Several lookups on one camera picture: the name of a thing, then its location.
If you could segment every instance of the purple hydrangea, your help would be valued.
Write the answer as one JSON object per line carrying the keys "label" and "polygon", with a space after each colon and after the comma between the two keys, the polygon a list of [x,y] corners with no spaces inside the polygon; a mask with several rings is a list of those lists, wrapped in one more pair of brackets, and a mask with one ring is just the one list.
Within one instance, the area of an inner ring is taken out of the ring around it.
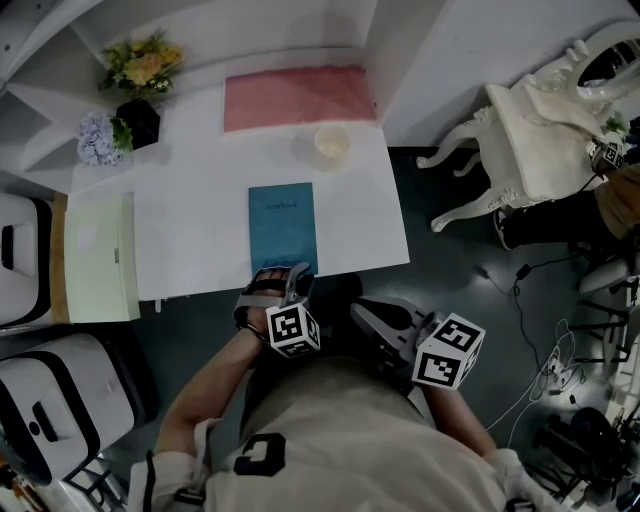
{"label": "purple hydrangea", "polygon": [[106,114],[91,112],[80,123],[78,155],[88,165],[118,165],[122,150],[113,141],[113,126]]}

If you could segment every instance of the black pants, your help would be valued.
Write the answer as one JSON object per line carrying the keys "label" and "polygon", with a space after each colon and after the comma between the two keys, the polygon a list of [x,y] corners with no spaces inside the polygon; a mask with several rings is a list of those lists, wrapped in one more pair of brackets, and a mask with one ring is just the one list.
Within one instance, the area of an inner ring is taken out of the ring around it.
{"label": "black pants", "polygon": [[511,248],[548,242],[584,242],[592,247],[620,244],[602,220],[593,191],[518,210],[504,222],[503,233]]}

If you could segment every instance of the beige shirt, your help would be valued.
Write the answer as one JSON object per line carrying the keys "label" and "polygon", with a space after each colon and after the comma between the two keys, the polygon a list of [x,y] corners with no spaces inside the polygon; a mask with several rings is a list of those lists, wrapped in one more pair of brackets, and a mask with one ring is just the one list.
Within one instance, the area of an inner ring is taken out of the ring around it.
{"label": "beige shirt", "polygon": [[[505,510],[515,495],[538,511],[565,510],[515,452],[483,460],[351,360],[320,359],[286,379],[243,438],[244,447],[204,477],[205,510],[486,512]],[[200,464],[163,453],[154,468],[153,510],[178,510],[173,496],[198,487]],[[134,465],[128,510],[142,510],[146,480],[146,464]]]}
{"label": "beige shirt", "polygon": [[609,231],[622,240],[640,224],[640,164],[613,171],[607,178],[595,191],[598,208]]}

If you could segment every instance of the black flower pot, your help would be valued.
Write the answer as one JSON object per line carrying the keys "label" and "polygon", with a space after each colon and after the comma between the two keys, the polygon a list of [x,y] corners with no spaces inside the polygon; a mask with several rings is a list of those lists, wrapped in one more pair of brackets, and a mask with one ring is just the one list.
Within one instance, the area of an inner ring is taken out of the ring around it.
{"label": "black flower pot", "polygon": [[145,100],[133,100],[120,105],[116,116],[131,128],[133,149],[158,142],[160,116]]}

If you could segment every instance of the pink cloth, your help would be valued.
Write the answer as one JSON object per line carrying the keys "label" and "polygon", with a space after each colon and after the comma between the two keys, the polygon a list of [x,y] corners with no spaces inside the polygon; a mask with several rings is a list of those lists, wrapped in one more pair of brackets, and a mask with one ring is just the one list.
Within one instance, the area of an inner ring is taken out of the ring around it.
{"label": "pink cloth", "polygon": [[266,71],[227,79],[224,131],[318,121],[374,121],[357,66]]}

